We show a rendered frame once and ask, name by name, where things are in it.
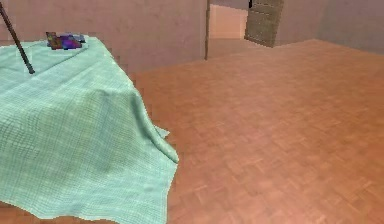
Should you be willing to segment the purple book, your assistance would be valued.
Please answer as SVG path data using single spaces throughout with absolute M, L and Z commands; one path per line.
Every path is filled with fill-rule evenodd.
M 72 33 L 58 35 L 56 32 L 47 32 L 47 46 L 52 50 L 63 49 L 78 49 L 85 43 L 83 35 L 74 35 Z

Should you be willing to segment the bed with green blanket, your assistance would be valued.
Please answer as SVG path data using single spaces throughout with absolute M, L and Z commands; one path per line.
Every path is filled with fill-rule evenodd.
M 96 37 L 0 47 L 0 201 L 41 218 L 166 224 L 178 155 Z

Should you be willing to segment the brown baseball bat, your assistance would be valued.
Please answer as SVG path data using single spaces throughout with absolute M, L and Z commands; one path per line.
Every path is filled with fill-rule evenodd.
M 26 53 L 25 53 L 25 51 L 21 45 L 21 42 L 20 42 L 19 38 L 17 37 L 17 34 L 16 34 L 12 24 L 11 24 L 11 21 L 10 21 L 1 1 L 0 1 L 0 16 L 2 17 L 10 35 L 12 36 L 13 41 L 15 42 L 15 45 L 16 45 L 16 47 L 17 47 L 17 49 L 18 49 L 18 51 L 19 51 L 19 53 L 23 59 L 25 66 L 27 67 L 29 74 L 34 74 L 35 70 L 33 69 L 33 66 L 30 63 L 30 61 L 29 61 L 29 59 L 28 59 L 28 57 L 27 57 L 27 55 L 26 55 Z

